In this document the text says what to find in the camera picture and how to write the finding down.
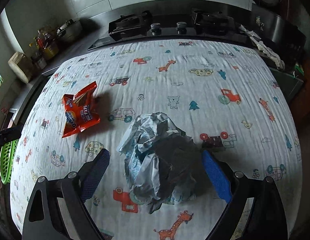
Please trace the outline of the silver white wrapper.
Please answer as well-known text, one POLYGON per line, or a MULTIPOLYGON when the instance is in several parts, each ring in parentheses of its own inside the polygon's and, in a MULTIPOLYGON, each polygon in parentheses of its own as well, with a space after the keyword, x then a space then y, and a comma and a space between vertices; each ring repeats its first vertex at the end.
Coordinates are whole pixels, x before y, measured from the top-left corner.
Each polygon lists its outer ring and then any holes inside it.
POLYGON ((195 198, 193 172, 201 156, 192 137, 165 113, 141 114, 126 130, 117 147, 125 156, 124 171, 133 197, 148 213, 163 204, 195 198))

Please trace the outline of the round wooden chopping block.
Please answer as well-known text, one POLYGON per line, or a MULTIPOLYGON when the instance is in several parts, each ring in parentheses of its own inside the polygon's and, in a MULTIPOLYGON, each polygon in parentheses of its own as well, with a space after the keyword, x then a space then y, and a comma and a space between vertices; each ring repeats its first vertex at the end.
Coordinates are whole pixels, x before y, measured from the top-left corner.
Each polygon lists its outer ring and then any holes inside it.
POLYGON ((24 53, 16 51, 8 60, 8 65, 23 83, 30 82, 34 67, 24 53))

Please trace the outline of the green plastic basket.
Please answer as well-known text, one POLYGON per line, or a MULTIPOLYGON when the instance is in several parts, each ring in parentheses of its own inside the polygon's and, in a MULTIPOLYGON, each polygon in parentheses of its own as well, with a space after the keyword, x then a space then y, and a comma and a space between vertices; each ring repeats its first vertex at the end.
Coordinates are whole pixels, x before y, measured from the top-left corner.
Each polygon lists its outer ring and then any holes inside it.
POLYGON ((11 180, 11 172, 14 161, 14 156, 16 152, 16 148, 18 145, 18 139, 12 142, 6 143, 1 148, 1 159, 0 159, 0 167, 1 167, 1 178, 2 183, 5 185, 11 180))

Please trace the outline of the black gas stove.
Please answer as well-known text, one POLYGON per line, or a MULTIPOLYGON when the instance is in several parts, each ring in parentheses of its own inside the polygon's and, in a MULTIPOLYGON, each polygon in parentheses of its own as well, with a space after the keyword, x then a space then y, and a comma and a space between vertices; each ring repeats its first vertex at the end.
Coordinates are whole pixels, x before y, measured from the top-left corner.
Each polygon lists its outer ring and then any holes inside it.
POLYGON ((117 43, 180 38, 250 47, 248 36, 233 18, 221 12, 207 13, 194 8, 189 14, 155 15, 147 10, 141 14, 121 15, 108 24, 107 34, 97 39, 88 50, 117 43))

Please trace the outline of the orange Ovaltine snack packet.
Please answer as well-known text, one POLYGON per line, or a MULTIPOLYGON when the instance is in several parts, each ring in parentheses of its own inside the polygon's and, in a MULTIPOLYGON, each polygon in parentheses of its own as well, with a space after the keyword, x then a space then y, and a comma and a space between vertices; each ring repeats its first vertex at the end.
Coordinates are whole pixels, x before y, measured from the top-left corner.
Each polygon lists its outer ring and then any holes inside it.
POLYGON ((95 111, 94 92, 97 88, 96 81, 82 88, 77 94, 64 94, 66 123, 62 137, 83 132, 84 130, 100 123, 99 114, 95 111))

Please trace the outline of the small white jar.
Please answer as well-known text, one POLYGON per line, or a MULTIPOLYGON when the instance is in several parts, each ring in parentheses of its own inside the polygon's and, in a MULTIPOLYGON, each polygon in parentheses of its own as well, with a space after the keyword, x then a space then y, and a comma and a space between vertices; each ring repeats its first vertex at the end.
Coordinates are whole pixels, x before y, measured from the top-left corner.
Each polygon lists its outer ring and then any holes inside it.
POLYGON ((33 55, 31 57, 31 60, 37 69, 42 70, 47 66, 46 60, 41 54, 33 55))

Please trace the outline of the patterned white tablecloth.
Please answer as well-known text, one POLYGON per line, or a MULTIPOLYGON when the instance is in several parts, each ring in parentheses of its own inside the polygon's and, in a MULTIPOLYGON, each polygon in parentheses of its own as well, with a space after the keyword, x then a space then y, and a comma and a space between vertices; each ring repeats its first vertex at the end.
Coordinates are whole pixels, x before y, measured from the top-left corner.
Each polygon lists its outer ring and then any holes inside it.
POLYGON ((272 177, 288 231, 302 190, 299 140, 290 109, 271 71, 253 50, 200 40, 155 40, 105 48, 65 61, 39 94, 15 153, 10 209, 19 231, 40 176, 59 179, 106 148, 110 164, 86 207, 109 239, 159 239, 173 225, 175 239, 204 239, 226 203, 199 165, 195 198, 163 204, 149 214, 131 193, 125 156, 117 147, 141 114, 165 113, 217 159, 252 179, 272 177), (100 123, 63 138, 62 98, 96 81, 100 123))

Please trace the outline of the black rice cooker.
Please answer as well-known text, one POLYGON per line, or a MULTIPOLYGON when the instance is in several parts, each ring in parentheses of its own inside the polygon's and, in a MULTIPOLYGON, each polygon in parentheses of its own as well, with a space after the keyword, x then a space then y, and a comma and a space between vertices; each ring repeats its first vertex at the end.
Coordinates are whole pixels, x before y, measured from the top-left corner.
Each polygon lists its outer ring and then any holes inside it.
POLYGON ((290 0, 252 0, 252 13, 260 18, 256 27, 264 38, 279 46, 302 49, 306 36, 288 21, 290 0))

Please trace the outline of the steel pressure cooker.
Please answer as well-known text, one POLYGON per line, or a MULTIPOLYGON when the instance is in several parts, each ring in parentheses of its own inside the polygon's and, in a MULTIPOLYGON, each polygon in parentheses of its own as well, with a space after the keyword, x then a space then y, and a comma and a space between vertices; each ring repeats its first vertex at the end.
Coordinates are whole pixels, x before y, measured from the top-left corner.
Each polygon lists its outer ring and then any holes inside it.
POLYGON ((71 43, 82 32, 82 25, 79 20, 69 19, 57 29, 57 37, 62 41, 71 43))

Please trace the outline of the oil bottle with yellow label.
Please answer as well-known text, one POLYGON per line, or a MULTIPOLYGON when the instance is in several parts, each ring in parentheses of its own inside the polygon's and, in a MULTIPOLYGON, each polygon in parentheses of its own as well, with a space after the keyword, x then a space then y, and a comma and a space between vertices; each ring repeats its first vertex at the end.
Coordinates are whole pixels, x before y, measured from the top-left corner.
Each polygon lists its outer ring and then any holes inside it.
POLYGON ((37 31, 35 42, 45 60, 51 60, 59 52, 54 36, 46 30, 37 31))

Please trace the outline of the white rag on counter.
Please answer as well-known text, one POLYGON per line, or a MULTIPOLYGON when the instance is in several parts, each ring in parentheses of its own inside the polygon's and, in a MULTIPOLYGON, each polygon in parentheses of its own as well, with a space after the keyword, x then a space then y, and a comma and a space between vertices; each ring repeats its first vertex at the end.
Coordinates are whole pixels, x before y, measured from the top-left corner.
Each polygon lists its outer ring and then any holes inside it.
POLYGON ((275 53, 271 48, 264 44, 258 34, 256 34, 254 31, 247 30, 243 25, 240 25, 239 29, 250 38, 252 43, 258 48, 258 51, 261 51, 264 55, 266 55, 270 60, 275 63, 277 69, 285 69, 284 61, 277 53, 275 53))

